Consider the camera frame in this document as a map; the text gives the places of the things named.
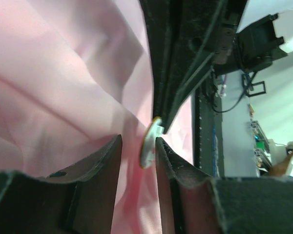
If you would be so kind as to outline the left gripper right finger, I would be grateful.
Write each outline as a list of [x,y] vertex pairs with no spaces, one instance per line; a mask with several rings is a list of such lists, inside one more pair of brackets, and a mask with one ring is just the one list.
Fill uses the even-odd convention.
[[156,139],[165,234],[293,234],[293,178],[213,178]]

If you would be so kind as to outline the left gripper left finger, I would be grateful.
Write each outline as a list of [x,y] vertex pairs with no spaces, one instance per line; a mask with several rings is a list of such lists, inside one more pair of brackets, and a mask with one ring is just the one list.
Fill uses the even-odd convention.
[[48,177],[0,171],[0,234],[111,232],[122,137]]

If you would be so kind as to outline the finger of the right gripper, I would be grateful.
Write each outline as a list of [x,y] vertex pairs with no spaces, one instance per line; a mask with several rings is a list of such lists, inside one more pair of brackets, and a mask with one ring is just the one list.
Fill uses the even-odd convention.
[[153,74],[153,117],[167,118],[165,96],[174,43],[182,18],[182,0],[141,0]]
[[184,0],[182,3],[179,34],[173,44],[161,108],[164,133],[213,65],[227,62],[247,4],[245,0]]

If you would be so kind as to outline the yellow round brooch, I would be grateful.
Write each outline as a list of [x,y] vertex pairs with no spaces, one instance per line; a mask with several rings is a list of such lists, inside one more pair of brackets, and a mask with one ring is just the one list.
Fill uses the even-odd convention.
[[162,119],[160,117],[155,117],[143,138],[139,161],[139,165],[143,169],[150,167],[155,159],[156,138],[160,137],[164,132],[164,127],[162,127],[161,124]]

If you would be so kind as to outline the pink garment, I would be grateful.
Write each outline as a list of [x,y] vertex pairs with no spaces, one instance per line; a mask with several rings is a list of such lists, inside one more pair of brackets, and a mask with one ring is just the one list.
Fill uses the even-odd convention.
[[147,23],[165,0],[0,0],[0,167],[44,176],[124,139],[114,234],[160,234],[154,166],[138,165],[152,114]]

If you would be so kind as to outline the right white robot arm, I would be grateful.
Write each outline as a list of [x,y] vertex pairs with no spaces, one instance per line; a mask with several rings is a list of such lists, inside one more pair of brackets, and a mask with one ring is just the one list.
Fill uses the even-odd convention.
[[143,0],[153,73],[153,116],[167,132],[211,72],[258,72],[293,51],[293,11],[238,32],[244,0]]

